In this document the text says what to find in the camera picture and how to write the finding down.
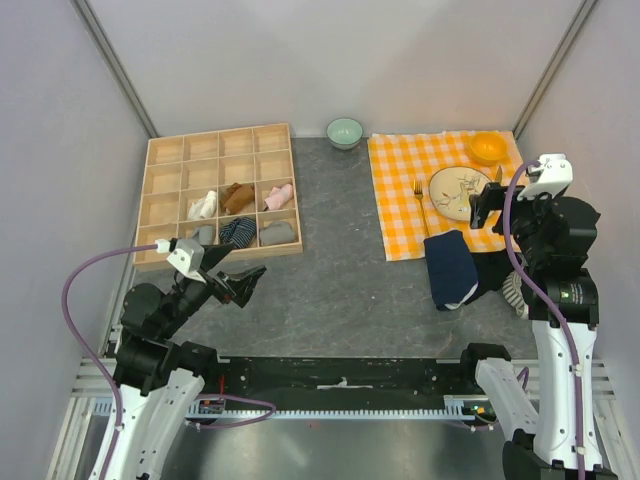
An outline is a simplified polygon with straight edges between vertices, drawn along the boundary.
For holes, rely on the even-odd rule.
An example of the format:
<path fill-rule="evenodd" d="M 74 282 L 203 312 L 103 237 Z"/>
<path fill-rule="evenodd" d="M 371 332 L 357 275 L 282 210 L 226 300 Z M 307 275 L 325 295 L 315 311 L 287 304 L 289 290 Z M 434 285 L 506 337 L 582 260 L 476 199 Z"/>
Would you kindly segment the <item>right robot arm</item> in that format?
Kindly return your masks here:
<path fill-rule="evenodd" d="M 521 186 L 487 184 L 470 198 L 472 228 L 500 214 L 494 232 L 524 258 L 515 271 L 525 286 L 534 333 L 539 400 L 531 403 L 504 347 L 471 343 L 458 381 L 484 392 L 503 431 L 507 479 L 613 479 L 604 465 L 593 420 L 593 349 L 599 324 L 598 292 L 584 264 L 597 238 L 599 213 L 564 194 L 525 197 Z"/>

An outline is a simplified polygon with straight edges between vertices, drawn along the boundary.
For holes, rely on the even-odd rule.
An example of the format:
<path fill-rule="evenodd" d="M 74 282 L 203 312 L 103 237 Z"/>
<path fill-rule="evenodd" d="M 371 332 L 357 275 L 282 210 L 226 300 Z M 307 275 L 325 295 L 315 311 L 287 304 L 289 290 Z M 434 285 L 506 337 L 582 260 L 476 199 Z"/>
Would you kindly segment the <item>navy blue underwear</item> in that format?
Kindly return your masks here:
<path fill-rule="evenodd" d="M 424 240 L 431 297 L 439 311 L 456 310 L 476 292 L 478 272 L 459 230 Z"/>

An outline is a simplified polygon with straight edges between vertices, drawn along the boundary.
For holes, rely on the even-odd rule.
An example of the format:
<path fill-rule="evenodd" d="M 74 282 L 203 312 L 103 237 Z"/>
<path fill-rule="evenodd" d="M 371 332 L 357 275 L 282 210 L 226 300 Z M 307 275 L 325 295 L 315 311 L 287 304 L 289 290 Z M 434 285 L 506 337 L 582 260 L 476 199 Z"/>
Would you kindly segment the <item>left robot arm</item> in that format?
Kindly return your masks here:
<path fill-rule="evenodd" d="M 210 298 L 244 307 L 263 266 L 239 274 L 209 274 L 233 245 L 201 246 L 189 239 L 160 239 L 151 246 L 181 275 L 169 292 L 152 284 L 131 288 L 124 299 L 121 343 L 109 373 L 113 405 L 92 476 L 157 479 L 189 406 L 216 388 L 220 360 L 209 347 L 171 338 Z"/>

